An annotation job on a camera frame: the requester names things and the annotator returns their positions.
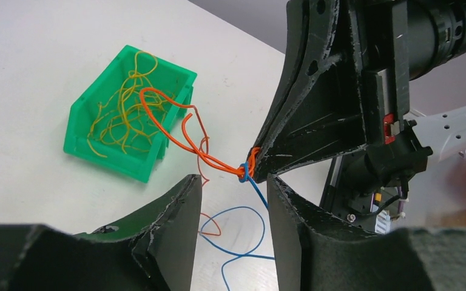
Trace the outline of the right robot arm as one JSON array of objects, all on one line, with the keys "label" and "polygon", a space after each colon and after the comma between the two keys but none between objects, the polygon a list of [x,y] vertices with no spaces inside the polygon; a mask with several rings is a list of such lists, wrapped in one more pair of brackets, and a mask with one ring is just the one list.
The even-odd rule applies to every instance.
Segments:
[{"label": "right robot arm", "polygon": [[255,141],[252,177],[334,159],[336,196],[408,182],[432,146],[405,119],[412,80],[466,53],[466,1],[289,1],[283,71]]}]

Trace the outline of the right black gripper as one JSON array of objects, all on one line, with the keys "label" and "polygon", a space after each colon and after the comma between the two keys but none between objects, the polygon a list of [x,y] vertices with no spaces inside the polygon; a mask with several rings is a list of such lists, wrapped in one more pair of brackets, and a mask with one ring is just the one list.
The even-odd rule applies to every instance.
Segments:
[{"label": "right black gripper", "polygon": [[466,1],[289,1],[286,14],[282,75],[254,144],[257,182],[391,143],[370,75],[384,71],[401,131],[409,82],[466,53]]}]

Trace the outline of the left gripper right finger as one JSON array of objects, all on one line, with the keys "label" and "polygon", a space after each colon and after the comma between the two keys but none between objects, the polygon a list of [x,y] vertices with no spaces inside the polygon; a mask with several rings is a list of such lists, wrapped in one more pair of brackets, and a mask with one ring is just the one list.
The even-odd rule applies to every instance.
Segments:
[{"label": "left gripper right finger", "polygon": [[378,235],[266,181],[280,290],[466,290],[466,228]]}]

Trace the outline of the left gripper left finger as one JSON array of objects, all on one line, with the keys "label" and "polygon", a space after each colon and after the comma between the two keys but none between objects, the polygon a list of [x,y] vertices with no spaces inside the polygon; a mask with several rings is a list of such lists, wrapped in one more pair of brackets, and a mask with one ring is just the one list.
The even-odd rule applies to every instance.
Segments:
[{"label": "left gripper left finger", "polygon": [[189,290],[201,177],[92,233],[0,224],[0,290]]}]

